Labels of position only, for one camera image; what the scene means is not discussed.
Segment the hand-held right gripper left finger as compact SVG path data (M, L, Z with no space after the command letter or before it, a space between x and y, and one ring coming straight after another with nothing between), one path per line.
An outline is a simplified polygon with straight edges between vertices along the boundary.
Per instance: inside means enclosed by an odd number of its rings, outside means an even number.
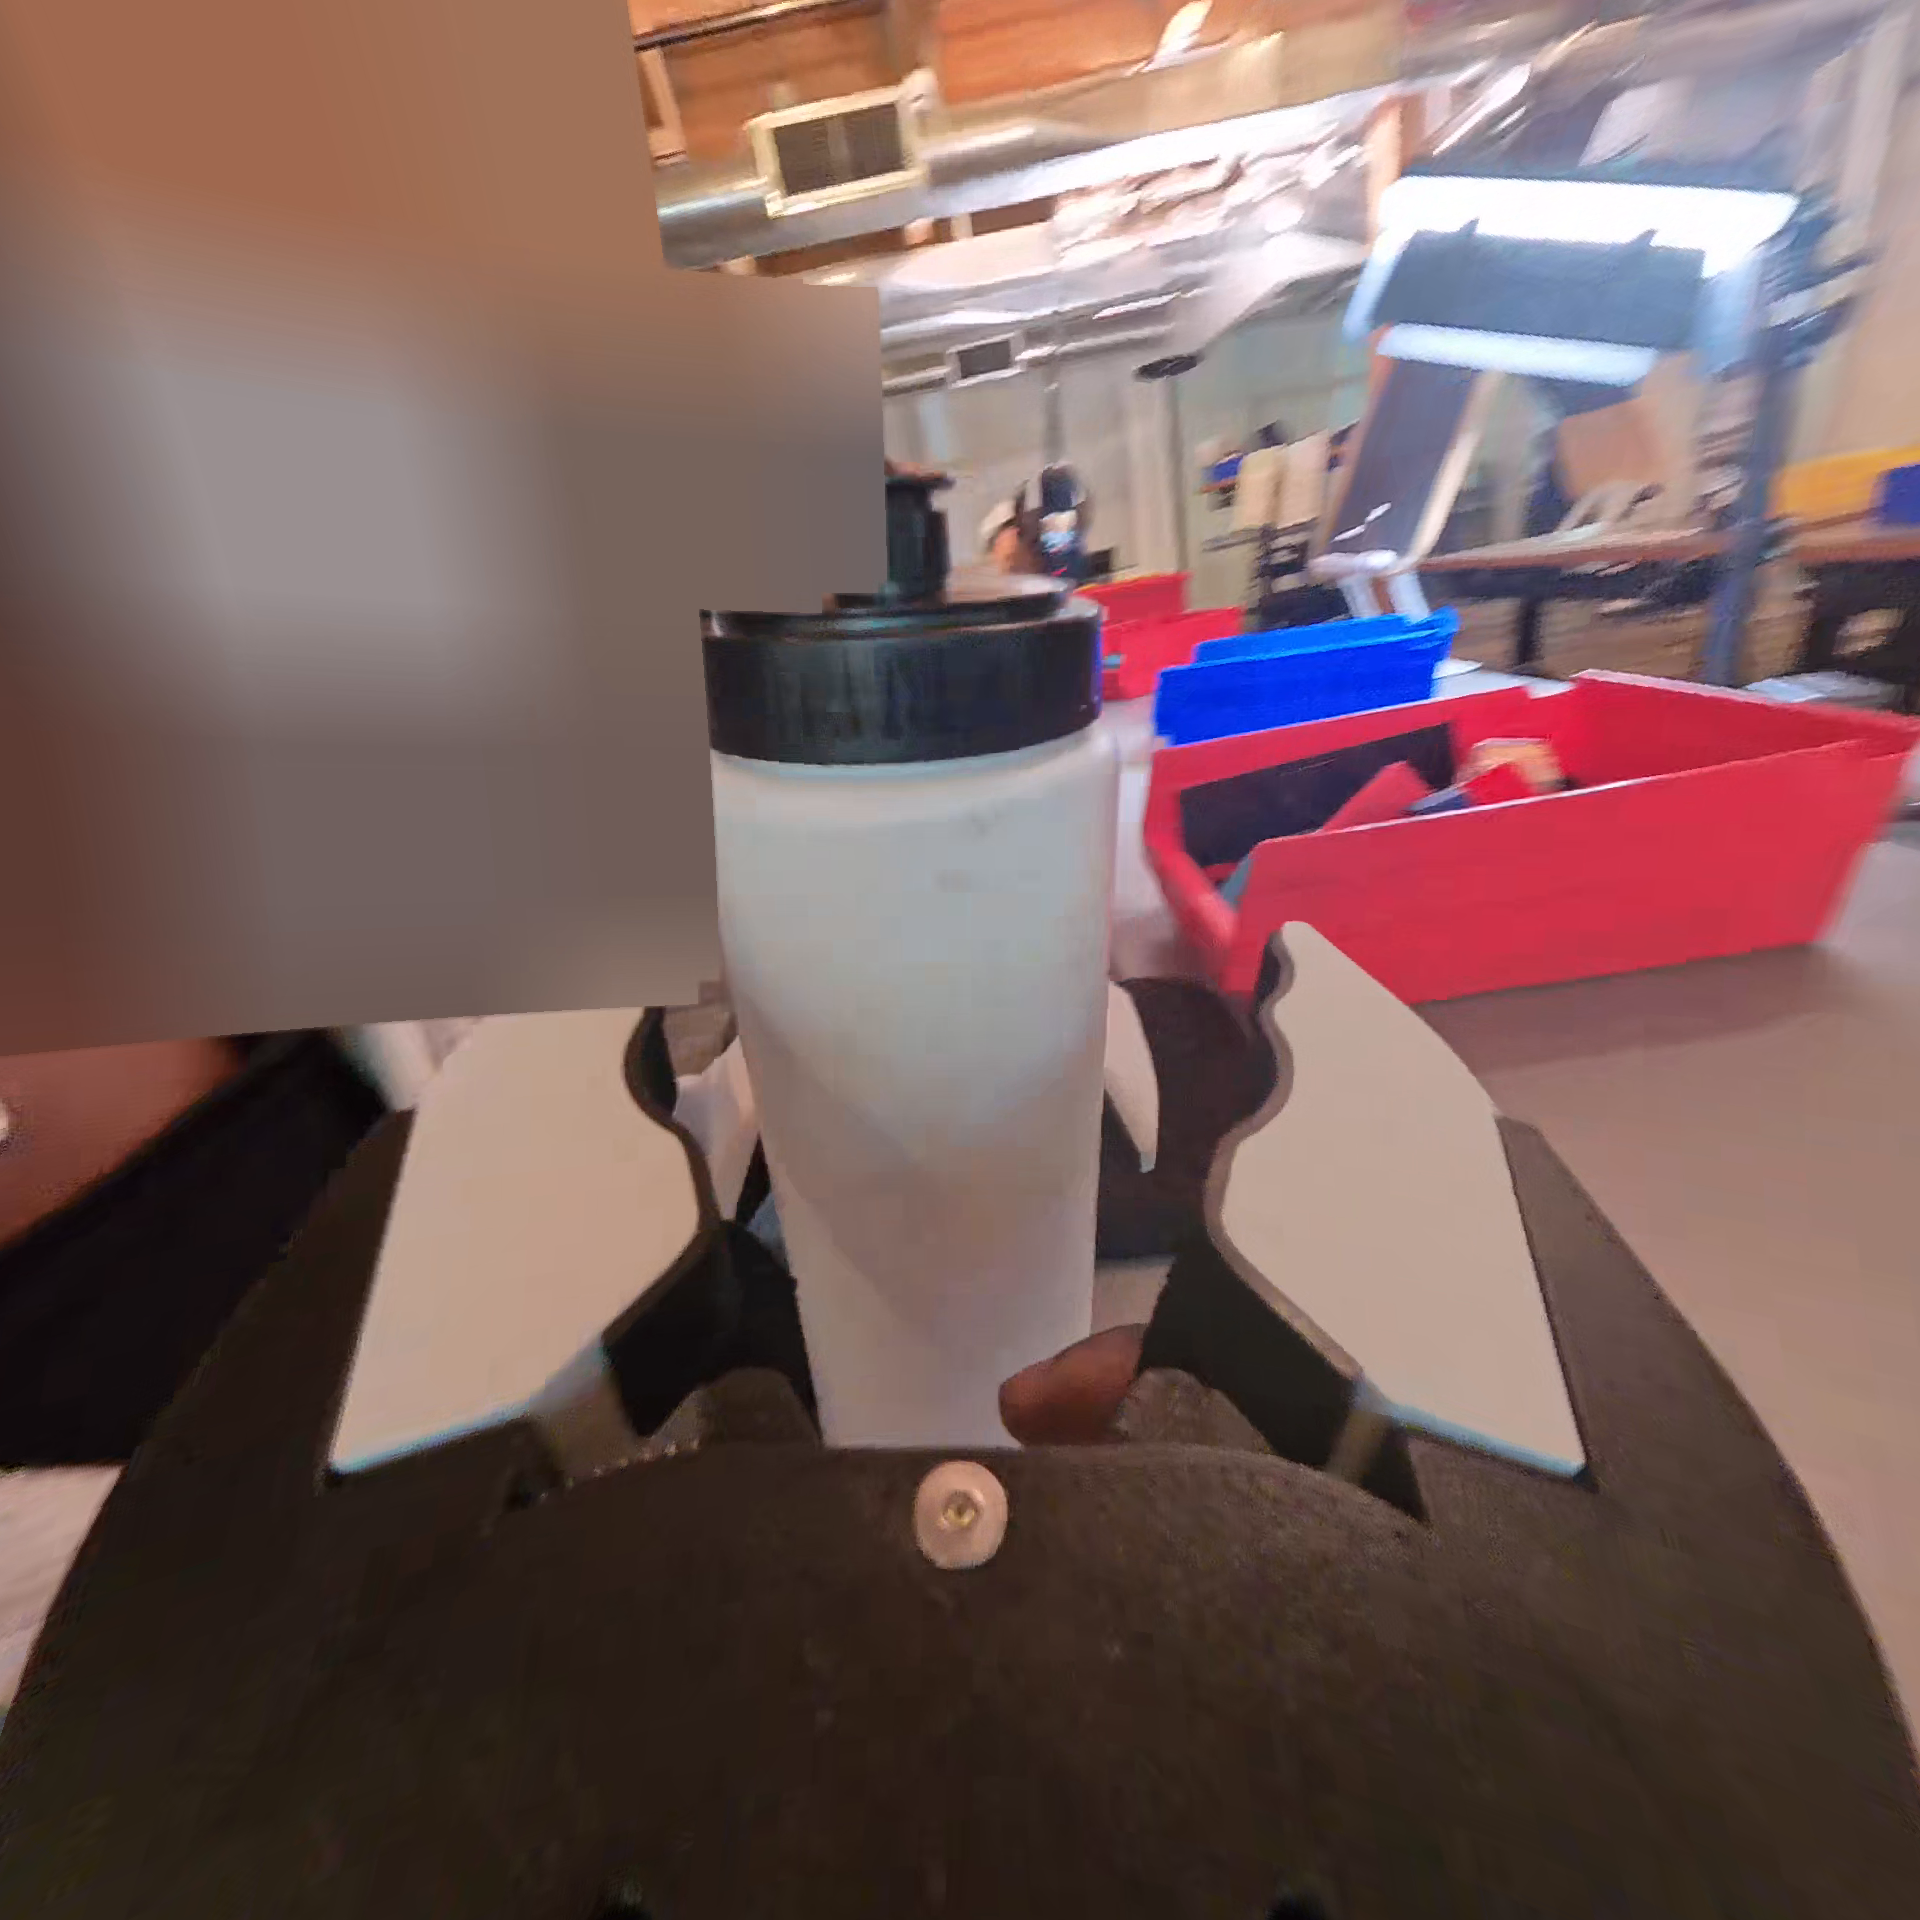
M718 1229L702 1148L641 1080L659 1010L481 1022L404 1114L328 1463L515 1421L560 1475L643 1448L610 1339Z

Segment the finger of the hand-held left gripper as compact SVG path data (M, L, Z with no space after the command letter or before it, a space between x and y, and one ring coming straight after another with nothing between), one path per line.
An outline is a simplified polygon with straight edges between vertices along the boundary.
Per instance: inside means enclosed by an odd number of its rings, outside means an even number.
M755 1220L774 1196L774 1179L742 1038L706 1067L676 1077L676 1125L705 1157L715 1212L727 1220Z
M1180 978L1111 980L1103 1066L1103 1260L1174 1258L1199 1229L1223 1131L1223 1002Z

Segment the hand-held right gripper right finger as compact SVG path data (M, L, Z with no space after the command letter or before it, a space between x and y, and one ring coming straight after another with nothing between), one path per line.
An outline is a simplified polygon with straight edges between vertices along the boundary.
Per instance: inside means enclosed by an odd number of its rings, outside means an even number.
M1147 1372L1191 1379L1275 1456L1340 1480L1388 1480L1415 1437L1580 1479L1546 1284L1478 1077L1306 923L1266 951L1254 1035L1273 1084L1217 1149Z

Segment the white plastic pipe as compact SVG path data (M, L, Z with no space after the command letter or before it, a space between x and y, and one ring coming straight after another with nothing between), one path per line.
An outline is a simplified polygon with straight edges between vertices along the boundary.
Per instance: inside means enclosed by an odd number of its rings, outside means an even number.
M825 1442L1007 1448L1091 1332L1119 749L1099 611L883 485L880 587L705 613L718 936Z

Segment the large red storage bin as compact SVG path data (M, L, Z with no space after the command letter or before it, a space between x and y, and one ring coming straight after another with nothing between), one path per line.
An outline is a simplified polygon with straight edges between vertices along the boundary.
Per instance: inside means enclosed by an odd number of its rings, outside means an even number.
M1281 836L1234 869L1185 851L1191 784L1438 724L1454 780L1484 738L1544 736L1576 786ZM1159 747L1143 852L1225 994L1249 996L1272 940L1306 923L1407 1004L1456 1002L1817 942L1913 754L1904 716L1583 674Z

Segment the person's right hand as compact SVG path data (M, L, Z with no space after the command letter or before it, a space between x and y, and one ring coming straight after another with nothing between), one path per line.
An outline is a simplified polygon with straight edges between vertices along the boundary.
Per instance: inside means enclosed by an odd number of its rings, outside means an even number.
M1114 1437L1142 1366L1146 1323L1105 1327L1027 1365L1000 1388L1000 1419L1025 1448L1095 1447Z

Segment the black flat pad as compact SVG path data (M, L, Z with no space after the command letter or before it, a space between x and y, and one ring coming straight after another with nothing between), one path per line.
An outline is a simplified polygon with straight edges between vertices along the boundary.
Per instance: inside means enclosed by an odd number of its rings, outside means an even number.
M1379 772L1407 766L1425 790L1454 781L1451 728L1418 726L1191 784L1180 796L1182 843L1210 869L1234 869L1264 840L1323 829Z

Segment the red small box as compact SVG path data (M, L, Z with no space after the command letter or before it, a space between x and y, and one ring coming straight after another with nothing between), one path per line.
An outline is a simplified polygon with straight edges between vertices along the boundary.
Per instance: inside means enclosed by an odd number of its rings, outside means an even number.
M1379 767L1355 792L1340 802L1319 828L1322 835L1352 832L1418 818L1438 796L1415 766L1403 758Z

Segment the colourful small box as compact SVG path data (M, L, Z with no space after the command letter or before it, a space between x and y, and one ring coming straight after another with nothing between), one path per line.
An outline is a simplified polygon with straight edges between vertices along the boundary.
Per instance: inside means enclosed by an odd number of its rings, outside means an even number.
M1410 804L1414 818L1546 800L1576 786L1558 747L1544 736L1484 738L1460 763L1449 786Z

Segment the black display board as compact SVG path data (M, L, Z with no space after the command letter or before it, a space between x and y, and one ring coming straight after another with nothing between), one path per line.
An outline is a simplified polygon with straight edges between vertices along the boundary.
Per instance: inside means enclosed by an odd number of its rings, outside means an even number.
M1313 568L1427 560L1468 483L1506 374L1407 358L1385 372L1352 438L1313 543Z

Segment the wooden workbench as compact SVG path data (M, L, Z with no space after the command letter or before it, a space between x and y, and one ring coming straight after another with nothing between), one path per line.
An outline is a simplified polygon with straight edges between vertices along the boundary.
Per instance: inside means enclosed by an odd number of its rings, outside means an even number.
M1681 605L1713 607L1700 670L1710 684L1734 687L1743 684L1745 629L1759 602L1761 567L1777 560L1791 562L1814 592L1792 670L1852 667L1895 685L1913 710L1918 534L1912 523L1772 519L1759 532L1620 527L1554 534L1428 557L1414 579L1444 599L1523 605L1515 664L1539 663L1548 603L1673 587Z

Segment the yellow storage bin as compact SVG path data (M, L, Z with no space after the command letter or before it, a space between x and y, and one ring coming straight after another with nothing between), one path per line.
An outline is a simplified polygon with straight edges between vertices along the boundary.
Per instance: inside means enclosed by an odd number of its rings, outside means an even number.
M1907 448L1859 448L1804 460L1779 470L1769 511L1787 520L1855 520L1873 511L1889 469L1908 463Z

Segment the overhead light panel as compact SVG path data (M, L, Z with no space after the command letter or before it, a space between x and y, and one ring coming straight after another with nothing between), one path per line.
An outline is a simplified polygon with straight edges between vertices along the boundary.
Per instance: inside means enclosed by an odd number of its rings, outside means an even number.
M1383 194L1344 331L1432 367L1635 389L1683 357L1714 376L1759 340L1801 211L1791 189L1672 171L1410 171Z

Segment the silver air duct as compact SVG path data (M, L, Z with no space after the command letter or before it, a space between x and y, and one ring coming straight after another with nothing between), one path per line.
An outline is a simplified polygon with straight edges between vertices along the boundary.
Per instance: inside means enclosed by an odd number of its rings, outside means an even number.
M663 252L675 268L705 269L1230 152L1300 148L1358 120L1402 83L1394 48L1272 34L1000 102L930 108L908 125L920 136L920 170L839 199L778 208L760 160L667 167L654 173Z

